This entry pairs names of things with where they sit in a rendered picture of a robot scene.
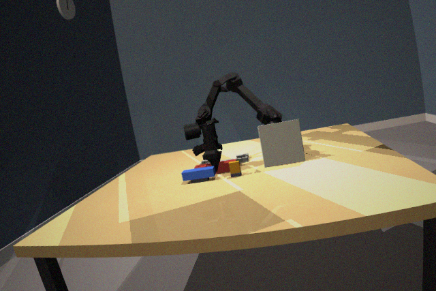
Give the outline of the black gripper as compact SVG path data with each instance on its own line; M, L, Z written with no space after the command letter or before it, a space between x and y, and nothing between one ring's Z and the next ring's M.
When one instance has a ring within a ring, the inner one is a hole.
M218 149L223 149L222 144L218 143L217 134L203 137L203 142L206 143L208 149L208 151L205 151L202 156L203 160L208 160L211 163L211 166L215 166L215 172L217 172L222 153L222 151L218 151Z

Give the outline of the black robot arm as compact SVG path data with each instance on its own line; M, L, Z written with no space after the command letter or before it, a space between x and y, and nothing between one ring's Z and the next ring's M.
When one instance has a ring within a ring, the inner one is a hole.
M226 86L221 85L226 82ZM222 76L220 79L215 80L210 89L208 97L203 105L198 110L196 122L192 124L184 125L185 138L191 140L199 138L203 133L203 136L212 136L216 134L215 123L219 121L212 118L213 106L215 105L219 92L236 92L238 93L250 106L257 111L257 119L262 124L268 125L272 123L282 122L282 116L279 111L273 108L269 104L264 104L262 101L253 94L242 82L240 76L237 73L229 73ZM202 130L202 133L201 133ZM195 156L208 151L206 143L197 145L192 149Z

